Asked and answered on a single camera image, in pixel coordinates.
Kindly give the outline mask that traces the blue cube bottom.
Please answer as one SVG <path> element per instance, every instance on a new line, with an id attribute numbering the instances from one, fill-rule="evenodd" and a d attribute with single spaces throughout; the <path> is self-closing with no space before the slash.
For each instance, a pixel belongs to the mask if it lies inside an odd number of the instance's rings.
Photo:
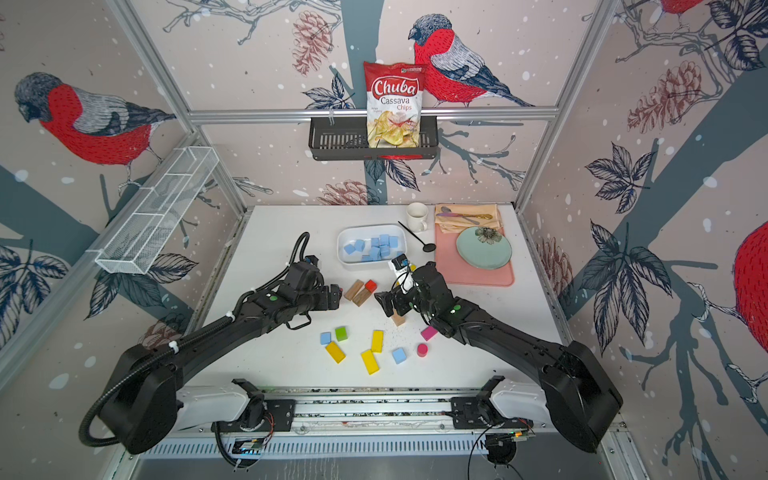
<path id="1" fill-rule="evenodd" d="M 401 364 L 407 359 L 405 350 L 400 347 L 392 351 L 392 358 L 396 364 Z"/>

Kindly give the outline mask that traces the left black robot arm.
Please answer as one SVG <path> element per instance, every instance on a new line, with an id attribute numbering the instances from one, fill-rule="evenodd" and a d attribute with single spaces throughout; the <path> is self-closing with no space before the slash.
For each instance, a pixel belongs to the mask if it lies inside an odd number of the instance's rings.
<path id="1" fill-rule="evenodd" d="M 272 287 L 241 295 L 231 313 L 159 348 L 136 344 L 119 357 L 103 393 L 86 411 L 79 441 L 91 448 L 120 444 L 143 453 L 163 440 L 186 406 L 177 392 L 202 370 L 296 316 L 339 308 L 342 289 L 319 268 L 299 261 Z"/>

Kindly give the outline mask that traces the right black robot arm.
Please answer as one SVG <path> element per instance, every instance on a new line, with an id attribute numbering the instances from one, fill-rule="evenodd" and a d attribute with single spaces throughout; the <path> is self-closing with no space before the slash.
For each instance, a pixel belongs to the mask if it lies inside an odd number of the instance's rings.
<path id="1" fill-rule="evenodd" d="M 415 311 L 443 336 L 484 350 L 536 381 L 556 430 L 584 452 L 597 451 L 623 406 L 617 387 L 584 344 L 534 337 L 454 296 L 434 262 L 406 269 L 390 290 L 374 297 L 386 315 Z"/>

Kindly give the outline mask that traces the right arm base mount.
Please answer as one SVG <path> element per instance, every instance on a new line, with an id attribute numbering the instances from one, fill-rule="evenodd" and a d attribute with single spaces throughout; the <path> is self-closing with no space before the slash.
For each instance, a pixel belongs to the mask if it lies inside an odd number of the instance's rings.
<path id="1" fill-rule="evenodd" d="M 503 393 L 503 387 L 511 383 L 504 376 L 495 375 L 489 379 L 473 397 L 452 397 L 450 409 L 444 414 L 451 418 L 456 430 L 480 428 L 522 428 L 532 429 L 531 418 L 513 417 L 511 413 L 502 413 L 491 400 L 493 393 Z"/>

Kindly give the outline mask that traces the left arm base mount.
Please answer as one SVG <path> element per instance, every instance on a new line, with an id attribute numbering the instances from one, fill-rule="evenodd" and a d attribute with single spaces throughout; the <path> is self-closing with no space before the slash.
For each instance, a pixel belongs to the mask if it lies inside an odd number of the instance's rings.
<path id="1" fill-rule="evenodd" d="M 217 421 L 225 433 L 290 432 L 297 402 L 294 399 L 272 398 L 250 381 L 231 381 L 225 405 L 225 416 Z"/>

